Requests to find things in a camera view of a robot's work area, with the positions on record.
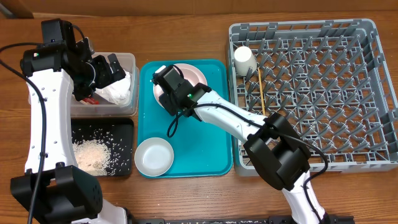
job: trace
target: white mug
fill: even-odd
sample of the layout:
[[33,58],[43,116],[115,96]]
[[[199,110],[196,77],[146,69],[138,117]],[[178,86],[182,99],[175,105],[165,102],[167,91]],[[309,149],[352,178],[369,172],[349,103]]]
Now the white mug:
[[251,49],[246,46],[238,47],[234,52],[234,64],[237,75],[246,76],[249,68],[252,72],[257,69],[257,61]]

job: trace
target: teal tray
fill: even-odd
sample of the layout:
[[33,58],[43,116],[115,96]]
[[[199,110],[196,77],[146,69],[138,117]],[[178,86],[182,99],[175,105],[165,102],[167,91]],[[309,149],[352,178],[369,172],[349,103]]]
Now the teal tray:
[[159,67],[175,63],[187,63],[198,68],[205,75],[208,86],[229,100],[226,69],[219,60],[149,62],[141,70],[137,145],[153,137],[163,138],[172,145],[173,165],[164,175],[155,178],[224,175],[233,164],[230,134],[195,118],[181,117],[175,135],[172,138],[166,135],[174,116],[156,102],[150,80]]

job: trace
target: gray dish rack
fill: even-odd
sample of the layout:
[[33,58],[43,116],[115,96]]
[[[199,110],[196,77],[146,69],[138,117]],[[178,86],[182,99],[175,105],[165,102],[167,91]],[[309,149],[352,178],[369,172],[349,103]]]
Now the gray dish rack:
[[[257,68],[239,76],[233,52],[250,47]],[[329,171],[385,171],[398,166],[397,98],[376,25],[369,19],[257,22],[229,28],[231,101],[266,116],[289,119],[299,135],[327,156]],[[233,140],[235,170],[257,175]],[[312,152],[311,171],[323,161]]]

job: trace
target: cable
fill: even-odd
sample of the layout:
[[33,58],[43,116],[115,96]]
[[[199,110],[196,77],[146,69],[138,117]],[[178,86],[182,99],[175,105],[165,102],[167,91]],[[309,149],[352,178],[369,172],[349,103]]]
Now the cable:
[[83,40],[86,38],[85,35],[83,34],[83,31],[81,31],[81,29],[78,26],[76,26],[75,24],[72,24],[72,27],[75,28],[80,33],[81,38]]
[[[12,47],[25,46],[25,45],[36,45],[36,46],[39,46],[41,44],[40,43],[32,43],[32,42],[11,44],[11,45],[7,45],[7,46],[4,46],[4,47],[0,48],[0,53],[3,50],[10,49]],[[17,76],[21,77],[23,80],[25,80],[35,90],[37,96],[39,97],[40,106],[41,106],[41,109],[42,109],[42,147],[41,147],[41,150],[40,150],[40,162],[39,162],[39,169],[37,171],[37,178],[36,178],[35,187],[33,189],[32,198],[30,200],[29,216],[28,216],[28,220],[27,220],[27,223],[31,224],[32,220],[33,220],[33,211],[34,211],[35,202],[36,202],[36,198],[37,198],[37,192],[39,191],[40,179],[41,179],[41,176],[42,176],[42,173],[43,173],[44,159],[46,157],[46,155],[45,155],[45,137],[46,137],[46,131],[47,131],[46,130],[46,128],[47,128],[46,117],[47,116],[46,116],[46,113],[45,113],[45,105],[44,105],[44,101],[45,100],[44,100],[40,90],[37,88],[37,86],[30,79],[28,79],[21,72],[18,72],[17,70],[13,69],[12,67],[10,67],[6,63],[4,63],[1,59],[0,59],[0,64],[2,66],[4,66],[6,69],[8,69],[8,70],[12,71],[13,73],[15,73]]]
[[[255,126],[255,127],[258,127],[258,128],[263,128],[263,125],[257,124],[257,123],[255,123],[255,122],[253,122],[253,121],[251,121],[251,120],[249,120],[249,119],[243,117],[242,115],[238,114],[237,112],[235,112],[235,111],[232,110],[231,108],[228,108],[228,107],[226,107],[226,106],[224,106],[224,105],[219,105],[219,104],[216,104],[216,103],[204,103],[204,104],[200,104],[200,105],[193,106],[192,108],[186,109],[186,110],[182,111],[181,113],[177,114],[176,117],[174,118],[174,120],[171,122],[171,124],[170,124],[170,126],[169,126],[169,128],[168,128],[168,130],[167,130],[167,137],[169,137],[169,138],[173,137],[173,135],[175,134],[176,129],[177,129],[178,119],[179,119],[182,115],[187,114],[189,111],[191,111],[191,110],[193,110],[193,109],[195,109],[195,108],[200,108],[200,107],[203,107],[203,106],[215,106],[215,107],[223,108],[224,110],[226,110],[226,111],[230,112],[231,114],[237,116],[239,119],[243,120],[244,122],[246,122],[246,123],[248,123],[248,124],[250,124],[250,125],[253,125],[253,126]],[[170,130],[171,130],[171,128],[172,128],[172,126],[173,126],[174,123],[175,123],[175,128],[174,128],[174,130],[173,130],[173,133],[170,135]],[[269,128],[268,131],[273,132],[273,133],[275,133],[275,134],[277,134],[277,135],[279,135],[279,136],[282,136],[282,137],[284,137],[284,138],[288,138],[288,139],[291,139],[291,140],[293,140],[293,141],[302,143],[302,144],[304,144],[304,145],[310,147],[311,149],[313,149],[317,154],[319,154],[319,155],[322,157],[322,159],[323,159],[323,161],[324,161],[324,163],[325,163],[325,166],[323,167],[322,170],[320,170],[320,171],[317,172],[316,174],[311,175],[309,178],[307,178],[307,179],[304,181],[303,188],[304,188],[304,193],[305,193],[305,197],[307,198],[308,204],[310,204],[310,207],[311,207],[312,211],[313,211],[314,214],[317,216],[319,223],[323,223],[323,222],[322,222],[322,219],[320,218],[320,216],[319,216],[319,214],[318,214],[318,211],[315,209],[315,207],[313,206],[313,204],[312,204],[312,202],[311,202],[311,200],[310,200],[310,196],[308,195],[307,184],[308,184],[312,179],[314,179],[314,178],[318,177],[319,175],[321,175],[321,174],[323,174],[323,173],[326,172],[326,170],[328,169],[328,159],[326,158],[326,156],[324,155],[324,153],[323,153],[319,148],[317,148],[317,147],[315,147],[315,146],[313,146],[313,145],[311,145],[311,144],[309,144],[309,143],[307,143],[307,142],[305,142],[305,141],[303,141],[303,140],[301,140],[301,139],[298,139],[298,138],[295,138],[295,137],[292,137],[292,136],[288,136],[288,135],[286,135],[286,134],[280,133],[280,132],[278,132],[278,131],[276,131],[276,130],[274,130],[274,129],[271,129],[271,128]]]

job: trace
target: wooden tabletop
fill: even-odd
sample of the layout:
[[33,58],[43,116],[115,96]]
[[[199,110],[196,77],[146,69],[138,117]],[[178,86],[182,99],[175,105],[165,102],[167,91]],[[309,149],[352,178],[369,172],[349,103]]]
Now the wooden tabletop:
[[[236,22],[372,19],[379,31],[389,71],[398,90],[398,12],[234,14],[222,16],[103,17],[70,19],[97,52],[129,52],[137,66],[155,60],[216,58],[225,65],[228,27]],[[1,20],[0,46],[41,42],[40,20]],[[27,49],[1,58],[14,68]],[[0,67],[0,223],[25,223],[27,212],[12,197],[10,178],[23,174],[30,141],[28,89]],[[137,116],[133,117],[137,126]],[[145,179],[136,168],[127,178],[99,178],[104,198],[127,207],[137,218],[262,218],[290,215],[282,192],[259,177]],[[398,223],[398,169],[390,172],[328,173],[312,182],[330,214],[354,215],[356,223]]]

